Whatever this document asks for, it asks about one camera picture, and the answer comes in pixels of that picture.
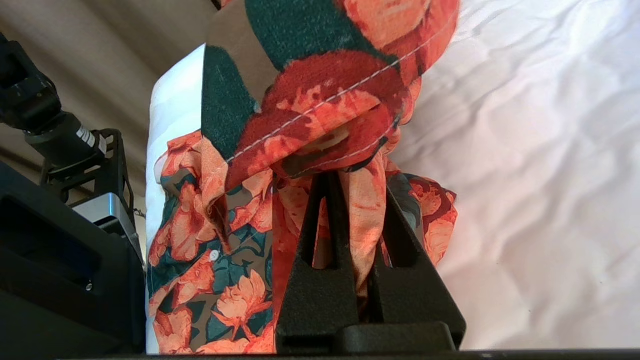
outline white button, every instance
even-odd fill
[[[209,254],[209,259],[211,261],[216,261],[220,257],[220,250],[212,250],[211,254]]]

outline seam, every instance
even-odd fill
[[[354,85],[350,86],[349,88],[325,99],[324,101],[316,104],[315,106],[313,106],[312,108],[310,108],[309,110],[301,113],[300,115],[294,117],[293,119],[287,121],[286,123],[282,124],[280,127],[278,127],[277,129],[275,129],[274,131],[270,132],[269,134],[263,136],[262,138],[256,140],[253,144],[245,147],[244,149],[242,149],[241,151],[239,151],[236,155],[231,156],[229,159],[225,160],[225,163],[228,164],[230,163],[232,160],[240,157],[240,155],[246,153],[247,151],[251,150],[252,148],[258,146],[259,144],[265,142],[267,139],[275,136],[276,134],[278,134],[279,132],[281,132],[283,129],[285,129],[286,127],[294,124],[295,122],[299,121],[300,119],[302,119],[303,117],[305,117],[306,115],[308,115],[309,113],[312,113],[313,111],[316,111],[318,108],[320,108],[321,106],[324,106],[325,104],[335,100],[336,98],[343,96],[345,94],[350,93],[351,91],[357,89],[358,87],[362,86],[363,84],[369,82],[370,80],[376,78],[377,76],[379,76],[380,74],[382,74],[383,72],[391,69],[392,67],[395,67],[396,65],[400,64],[402,61],[405,61],[407,58],[413,56],[415,53],[417,53],[418,51],[420,51],[423,47],[429,45],[429,43],[431,43],[431,41],[437,37],[438,35],[440,35],[446,28],[449,27],[449,25],[451,24],[451,20],[453,20],[454,17],[456,17],[456,14],[458,14],[460,10],[460,2],[458,1],[458,5],[456,6],[456,9],[453,11],[453,13],[451,14],[451,16],[447,19],[447,22],[444,24],[444,26],[442,26],[442,28],[440,28],[438,30],[438,32],[436,32],[435,34],[433,34],[432,37],[428,38],[424,43],[422,43],[421,45],[419,45],[418,47],[416,47],[414,50],[410,51],[409,53],[407,53],[406,55],[404,55],[402,58],[394,61],[393,63],[391,63],[390,65],[387,65],[384,69],[378,70],[376,72],[374,72],[373,74],[371,74],[370,76],[364,78],[363,80],[360,80],[359,82],[355,83]],[[213,172],[218,171],[219,169],[221,169],[224,165],[219,166],[218,168],[216,168],[215,170],[213,170]]]
[[[361,153],[363,153],[363,152],[365,152],[365,151],[369,150],[370,148],[372,148],[372,147],[374,147],[374,146],[376,146],[376,145],[379,145],[379,144],[380,144],[380,140],[382,140],[382,138],[384,138],[385,136],[387,136],[387,135],[390,133],[390,130],[391,130],[391,129],[395,129],[395,128],[396,128],[396,127],[394,127],[393,125],[389,126],[389,128],[388,128],[388,129],[387,129],[387,130],[386,130],[382,135],[380,135],[380,136],[379,136],[375,141],[373,141],[373,143],[370,143],[368,146],[363,147],[362,149],[360,149],[360,150],[358,150],[358,151],[352,152],[351,154],[345,155],[345,156],[343,156],[343,157],[341,157],[341,158],[339,158],[339,159],[328,160],[328,161],[325,161],[324,163],[320,163],[320,164],[314,165],[314,166],[312,166],[312,167],[308,167],[308,168],[306,168],[305,170],[302,170],[301,172],[298,172],[297,174],[295,174],[295,175],[293,175],[293,176],[291,176],[291,177],[287,177],[287,179],[294,179],[294,178],[298,177],[300,174],[302,174],[302,173],[304,173],[304,172],[307,172],[307,171],[309,171],[309,170],[313,170],[313,169],[315,169],[315,168],[319,168],[319,167],[321,167],[321,166],[323,166],[323,165],[327,165],[327,164],[330,164],[330,163],[336,163],[336,162],[338,162],[338,161],[342,161],[342,160],[344,160],[344,159],[348,159],[348,158],[350,158],[350,157],[352,157],[352,156],[356,156],[356,155],[358,155],[358,154],[361,154]]]
[[[247,225],[251,226],[251,224],[249,224],[249,222],[248,222],[248,223],[246,223],[245,225],[242,225],[241,227],[244,227],[244,226],[247,226]],[[256,236],[258,236],[258,234],[267,234],[267,233],[261,233],[260,231],[258,231],[257,233],[255,233],[255,234],[253,234],[253,235],[249,236],[248,238],[244,239],[244,241],[242,241],[242,242],[240,243],[240,245],[238,245],[235,249],[231,250],[231,253],[229,253],[229,256],[236,255],[236,251],[237,251],[238,249],[240,249],[240,247],[242,246],[242,244],[244,244],[244,243],[246,243],[246,242],[248,242],[248,241],[250,241],[250,240],[253,240]]]

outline dark green fabric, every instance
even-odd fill
[[[258,40],[283,71],[293,60],[336,50],[364,51],[389,63],[333,0],[246,0],[246,14]]]
[[[212,311],[219,313],[217,306],[214,306]],[[230,332],[232,329],[225,324],[221,323],[218,318],[212,316],[207,322],[207,342],[220,340],[224,335]]]
[[[148,269],[147,287],[150,294],[155,293],[158,289],[186,273],[207,250],[221,251],[221,244],[218,238],[208,243],[200,244],[198,254],[191,261],[178,261],[173,259],[171,257],[171,249],[171,247],[168,247],[160,258],[160,263],[163,264],[162,266],[150,266]]]
[[[247,263],[238,265],[230,256],[219,258],[213,265],[213,293],[222,294],[225,288],[236,285],[242,276],[249,277],[248,265]]]
[[[396,201],[398,201],[404,218],[412,228],[418,228],[422,223],[420,204],[415,200],[415,197],[411,196],[412,188],[406,174],[396,174],[388,177],[387,186],[391,193],[394,194]]]
[[[264,263],[264,281],[267,283],[267,285],[269,285],[270,288],[273,287],[273,284],[271,282],[271,278],[273,276],[273,269],[272,269],[272,263],[273,263],[273,259],[272,259],[272,250],[269,249],[269,256],[267,256],[267,261]]]
[[[163,176],[162,178],[160,178],[160,183],[162,184],[162,186],[167,187],[167,184],[169,184],[172,181],[172,178],[173,178],[172,176]],[[185,176],[182,180],[180,180],[180,182],[175,185],[175,188],[178,189],[178,191],[182,191],[182,187],[184,186],[185,183],[198,184],[198,179],[196,179],[196,177],[193,174],[189,174]],[[178,205],[180,205],[180,199],[177,196],[174,196],[173,194],[167,193],[166,200],[164,202],[164,209],[162,214],[162,222],[160,223],[160,229],[162,229],[166,225],[166,223],[171,219]]]
[[[269,308],[265,311],[253,315],[247,325],[249,326],[249,330],[252,333],[258,334],[265,325],[267,325],[273,319],[273,309]]]
[[[258,108],[236,63],[221,47],[207,46],[202,81],[202,135],[224,159],[231,158],[246,123]]]

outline fabric fold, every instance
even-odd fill
[[[235,0],[216,14],[202,128],[170,142],[158,166],[167,201],[148,290],[162,353],[275,351],[318,172],[340,172],[362,304],[387,188],[437,264],[455,195],[403,174],[388,154],[458,9],[458,0]]]

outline black surface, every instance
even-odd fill
[[[333,262],[320,270],[312,262],[323,198]],[[464,318],[390,192],[383,234],[393,267],[385,265],[378,245],[369,303],[358,312],[340,179],[337,173],[315,177],[276,328],[279,354],[398,352],[398,341],[405,351],[423,353],[460,347]],[[360,325],[361,319],[372,324]]]
[[[1,359],[143,352],[143,276],[127,239],[0,162]]]
[[[56,87],[33,64],[22,46],[0,33],[0,122],[29,131],[47,131],[62,104]]]

